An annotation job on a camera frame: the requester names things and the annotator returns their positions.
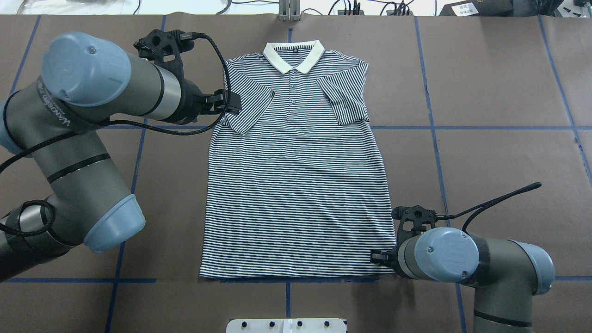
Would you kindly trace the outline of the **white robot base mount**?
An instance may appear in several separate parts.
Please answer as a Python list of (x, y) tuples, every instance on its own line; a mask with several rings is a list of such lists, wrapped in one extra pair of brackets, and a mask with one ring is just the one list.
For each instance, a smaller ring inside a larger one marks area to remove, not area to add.
[(347, 321), (341, 318), (263, 318), (235, 319), (227, 333), (347, 333)]

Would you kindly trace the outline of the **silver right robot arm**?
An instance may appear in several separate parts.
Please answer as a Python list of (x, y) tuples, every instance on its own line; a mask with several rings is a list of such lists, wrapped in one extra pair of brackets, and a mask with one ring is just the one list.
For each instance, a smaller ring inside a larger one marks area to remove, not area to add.
[(546, 294), (555, 266), (541, 247), (438, 227), (373, 249), (370, 261), (402, 278), (457, 283), (474, 289), (474, 333), (532, 333), (536, 295)]

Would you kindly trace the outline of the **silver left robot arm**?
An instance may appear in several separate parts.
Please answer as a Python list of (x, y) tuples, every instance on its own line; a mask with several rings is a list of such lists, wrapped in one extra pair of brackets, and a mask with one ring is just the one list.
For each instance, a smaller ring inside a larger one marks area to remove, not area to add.
[(203, 93), (185, 78), (180, 55), (197, 39), (221, 57), (201, 32), (151, 31), (135, 42), (137, 55), (109, 40), (66, 32), (44, 53), (37, 80), (1, 104), (1, 145), (12, 154), (1, 170), (31, 157), (53, 190), (2, 217), (2, 282), (78, 245), (109, 251), (144, 228), (142, 209), (97, 131), (116, 125), (166, 131), (112, 116), (187, 124), (201, 114), (241, 111), (224, 59), (223, 89)]

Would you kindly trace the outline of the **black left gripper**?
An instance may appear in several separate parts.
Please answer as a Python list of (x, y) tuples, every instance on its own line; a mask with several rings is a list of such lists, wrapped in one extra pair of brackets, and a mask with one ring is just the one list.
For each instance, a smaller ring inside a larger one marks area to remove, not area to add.
[(184, 80), (181, 88), (180, 103), (173, 113), (174, 124), (196, 122), (200, 115), (222, 115), (228, 112), (238, 115), (242, 110), (241, 96), (227, 89), (207, 94), (189, 80)]

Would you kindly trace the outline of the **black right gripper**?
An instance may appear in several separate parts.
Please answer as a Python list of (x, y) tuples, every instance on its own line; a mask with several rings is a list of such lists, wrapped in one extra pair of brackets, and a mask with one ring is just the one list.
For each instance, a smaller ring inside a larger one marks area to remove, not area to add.
[(370, 263), (389, 268), (398, 276), (402, 276), (401, 265), (398, 263), (397, 245), (391, 249), (372, 249), (370, 251)]

